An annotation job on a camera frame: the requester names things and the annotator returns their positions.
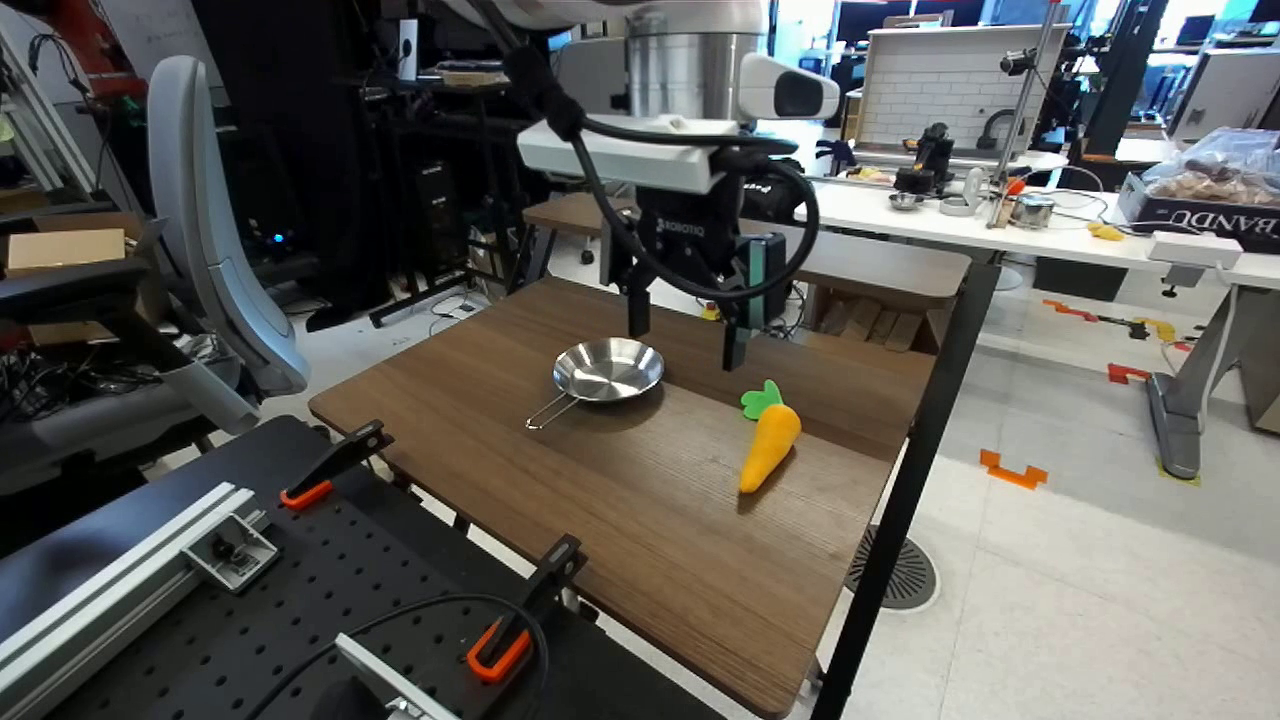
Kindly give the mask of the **silver pan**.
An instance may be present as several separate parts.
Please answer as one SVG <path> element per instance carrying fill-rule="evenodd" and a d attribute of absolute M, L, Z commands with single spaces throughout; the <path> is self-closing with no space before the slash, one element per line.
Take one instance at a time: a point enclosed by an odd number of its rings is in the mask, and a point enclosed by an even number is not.
<path fill-rule="evenodd" d="M 525 420 L 540 430 L 577 404 L 617 404 L 654 389 L 666 373 L 664 356 L 639 340 L 609 337 L 563 351 L 550 379 L 558 395 Z"/>

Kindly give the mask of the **cardboard box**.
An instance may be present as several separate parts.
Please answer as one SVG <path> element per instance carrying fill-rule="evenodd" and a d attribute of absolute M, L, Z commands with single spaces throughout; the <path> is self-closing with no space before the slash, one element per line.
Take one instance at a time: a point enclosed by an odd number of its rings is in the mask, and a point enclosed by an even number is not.
<path fill-rule="evenodd" d="M 64 266 L 109 263 L 124 258 L 123 229 L 12 234 L 5 272 L 6 277 L 24 277 Z"/>

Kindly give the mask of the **toy kitchen with brick backsplash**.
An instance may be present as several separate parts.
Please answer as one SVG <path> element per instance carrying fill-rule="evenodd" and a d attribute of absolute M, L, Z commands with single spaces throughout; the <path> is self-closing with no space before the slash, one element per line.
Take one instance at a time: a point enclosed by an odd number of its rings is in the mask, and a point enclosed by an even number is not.
<path fill-rule="evenodd" d="M 943 122 L 954 138 L 955 167 L 993 168 L 1007 138 L 1021 77 L 1001 68 L 1007 53 L 1034 47 L 1041 26 L 886 28 L 869 33 L 865 78 L 851 146 L 864 163 L 905 163 L 902 149 L 927 126 Z M 1029 154 L 1044 86 L 1053 73 L 1069 27 L 1053 26 L 1039 60 L 1010 164 L 1037 165 Z"/>

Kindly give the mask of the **black coffee machine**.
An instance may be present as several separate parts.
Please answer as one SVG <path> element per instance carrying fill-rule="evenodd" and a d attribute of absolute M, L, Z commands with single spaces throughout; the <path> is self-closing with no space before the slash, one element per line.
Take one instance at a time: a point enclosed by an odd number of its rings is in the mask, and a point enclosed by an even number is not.
<path fill-rule="evenodd" d="M 948 182 L 954 138 L 943 122 L 927 126 L 916 140 L 905 138 L 902 149 L 914 152 L 909 167 L 896 170 L 893 188 L 900 193 L 933 196 Z"/>

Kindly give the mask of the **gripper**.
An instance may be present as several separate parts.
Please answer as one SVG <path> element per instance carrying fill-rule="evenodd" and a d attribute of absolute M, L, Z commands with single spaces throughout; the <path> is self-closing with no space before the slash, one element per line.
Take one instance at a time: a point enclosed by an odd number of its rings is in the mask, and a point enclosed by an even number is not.
<path fill-rule="evenodd" d="M 639 188 L 631 199 L 602 192 L 602 283 L 626 297 L 627 333 L 650 332 L 650 286 L 662 278 L 695 297 L 748 297 L 749 287 L 780 277 L 787 263 L 781 233 L 739 237 L 741 186 L 709 193 Z M 722 369 L 742 365 L 748 341 L 785 314 L 786 281 L 721 307 Z"/>

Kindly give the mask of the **grey office chair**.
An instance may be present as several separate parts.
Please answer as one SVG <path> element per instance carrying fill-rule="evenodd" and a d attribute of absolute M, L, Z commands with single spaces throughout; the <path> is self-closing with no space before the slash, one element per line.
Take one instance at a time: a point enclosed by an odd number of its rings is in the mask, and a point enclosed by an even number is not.
<path fill-rule="evenodd" d="M 186 354 L 125 309 L 123 284 L 140 264 L 111 261 L 12 283 L 4 307 L 102 320 L 152 364 L 157 379 L 123 395 L 100 395 L 37 421 L 0 429 L 0 496 L 87 471 L 137 466 L 214 430 L 253 428 L 266 398 L 306 389 L 310 365 L 294 327 L 255 275 L 236 228 L 207 70 L 193 56 L 161 60 L 150 82 L 148 164 L 164 223 L 160 245 L 193 291 L 207 357 Z"/>

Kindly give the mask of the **white desk control box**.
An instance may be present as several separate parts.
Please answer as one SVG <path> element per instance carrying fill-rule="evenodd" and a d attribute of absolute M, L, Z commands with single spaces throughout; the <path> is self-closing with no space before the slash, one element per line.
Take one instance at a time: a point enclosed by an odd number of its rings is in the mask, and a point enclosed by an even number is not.
<path fill-rule="evenodd" d="M 1244 250 L 1235 240 L 1171 231 L 1153 232 L 1147 252 L 1151 261 L 1222 270 L 1231 270 L 1243 255 Z"/>

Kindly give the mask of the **black clamp with orange tip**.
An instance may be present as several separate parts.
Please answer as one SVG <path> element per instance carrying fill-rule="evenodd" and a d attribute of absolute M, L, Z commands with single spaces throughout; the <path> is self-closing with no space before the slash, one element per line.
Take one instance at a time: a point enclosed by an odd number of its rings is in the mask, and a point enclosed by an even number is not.
<path fill-rule="evenodd" d="M 369 421 L 343 436 L 293 486 L 278 495 L 282 507 L 302 512 L 333 492 L 333 482 L 396 442 L 380 420 Z"/>
<path fill-rule="evenodd" d="M 517 600 L 500 603 L 500 615 L 465 655 L 468 670 L 484 685 L 500 685 L 517 676 L 541 644 L 535 633 L 554 606 L 576 602 L 573 580 L 588 564 L 581 541 L 562 536 L 538 561 Z"/>

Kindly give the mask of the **black computer tower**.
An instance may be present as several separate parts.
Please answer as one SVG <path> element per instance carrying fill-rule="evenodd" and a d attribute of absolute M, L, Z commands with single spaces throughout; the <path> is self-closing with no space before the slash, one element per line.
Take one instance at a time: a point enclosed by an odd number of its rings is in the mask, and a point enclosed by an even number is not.
<path fill-rule="evenodd" d="M 456 266 L 467 258 L 454 182 L 447 163 L 429 160 L 412 173 L 420 234 L 434 266 Z"/>

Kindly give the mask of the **round floor vent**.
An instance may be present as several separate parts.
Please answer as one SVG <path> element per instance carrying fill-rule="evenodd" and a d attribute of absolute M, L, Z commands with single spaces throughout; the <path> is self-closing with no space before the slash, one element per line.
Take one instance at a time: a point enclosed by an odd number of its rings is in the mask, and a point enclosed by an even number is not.
<path fill-rule="evenodd" d="M 858 591 L 864 575 L 867 560 L 876 542 L 878 524 L 870 524 L 855 552 L 847 570 L 845 587 L 851 593 Z M 884 594 L 879 602 L 883 610 L 895 612 L 914 612 L 927 607 L 937 594 L 940 577 L 932 557 L 910 537 L 904 539 Z"/>

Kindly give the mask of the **orange carrot toy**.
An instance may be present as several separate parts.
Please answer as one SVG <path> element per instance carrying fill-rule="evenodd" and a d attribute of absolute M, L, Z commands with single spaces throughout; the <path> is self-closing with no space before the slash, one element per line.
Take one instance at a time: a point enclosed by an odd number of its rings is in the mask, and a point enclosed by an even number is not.
<path fill-rule="evenodd" d="M 772 379 L 745 392 L 742 415 L 755 423 L 755 433 L 739 477 L 739 493 L 754 495 L 791 454 L 803 433 L 803 420 L 790 407 Z"/>

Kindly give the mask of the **aluminium rail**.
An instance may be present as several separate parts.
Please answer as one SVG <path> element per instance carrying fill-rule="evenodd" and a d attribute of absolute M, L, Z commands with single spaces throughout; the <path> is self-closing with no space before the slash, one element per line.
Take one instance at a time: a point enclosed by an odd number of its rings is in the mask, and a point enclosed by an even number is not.
<path fill-rule="evenodd" d="M 387 711 L 387 720 L 461 720 L 425 689 L 394 670 L 371 650 L 346 633 L 335 637 L 337 652 L 353 666 L 358 680 Z"/>
<path fill-rule="evenodd" d="M 44 720 L 198 589 L 242 594 L 280 556 L 251 489 L 221 483 L 0 643 L 0 720 Z"/>

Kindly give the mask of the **white desk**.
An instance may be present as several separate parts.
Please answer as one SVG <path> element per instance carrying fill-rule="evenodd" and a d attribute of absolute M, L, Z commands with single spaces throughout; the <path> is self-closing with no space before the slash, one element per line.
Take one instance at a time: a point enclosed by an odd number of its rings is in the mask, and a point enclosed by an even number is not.
<path fill-rule="evenodd" d="M 890 208 L 890 190 L 841 179 L 815 179 L 819 208 L 799 206 L 796 220 L 818 220 L 823 227 L 925 240 L 965 249 L 1019 252 L 1038 259 L 1084 263 L 1125 272 L 1158 273 L 1170 287 L 1193 287 L 1203 275 L 1228 287 L 1226 299 L 1210 319 L 1196 347 L 1176 373 L 1156 372 L 1146 389 L 1157 441 L 1158 460 L 1171 477 L 1190 480 L 1201 474 L 1201 446 L 1207 406 L 1226 370 L 1240 356 L 1253 333 L 1266 322 L 1280 322 L 1280 256 L 1245 252 L 1231 270 L 1174 266 L 1151 261 L 1147 252 L 1156 231 L 1213 234 L 1190 227 L 1158 228 L 1140 233 L 1120 219 L 1126 233 L 1121 242 L 1091 236 L 1084 220 L 1051 220 L 1042 231 L 1007 224 L 987 229 L 986 217 L 946 217 L 938 201 L 918 211 Z"/>

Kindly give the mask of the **black box with plastic bag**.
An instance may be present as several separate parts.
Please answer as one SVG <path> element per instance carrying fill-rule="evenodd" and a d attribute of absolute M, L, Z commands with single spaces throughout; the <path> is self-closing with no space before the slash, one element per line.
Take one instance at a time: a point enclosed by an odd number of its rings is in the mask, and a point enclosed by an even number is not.
<path fill-rule="evenodd" d="M 1190 227 L 1280 256 L 1280 131 L 1221 127 L 1172 159 L 1129 174 L 1120 213 L 1140 233 Z"/>

